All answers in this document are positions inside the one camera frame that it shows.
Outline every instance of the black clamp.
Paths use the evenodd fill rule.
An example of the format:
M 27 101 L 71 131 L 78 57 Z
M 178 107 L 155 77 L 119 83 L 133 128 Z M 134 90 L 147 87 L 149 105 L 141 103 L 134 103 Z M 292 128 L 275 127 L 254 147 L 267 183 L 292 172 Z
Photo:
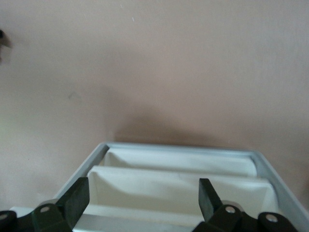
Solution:
M 55 204 L 40 205 L 19 218 L 14 211 L 0 211 L 0 232 L 72 232 L 89 199 L 88 178 L 81 177 Z
M 223 204 L 209 179 L 199 180 L 198 203 L 205 221 L 193 232 L 297 232 L 284 216 L 263 212 L 258 219 Z

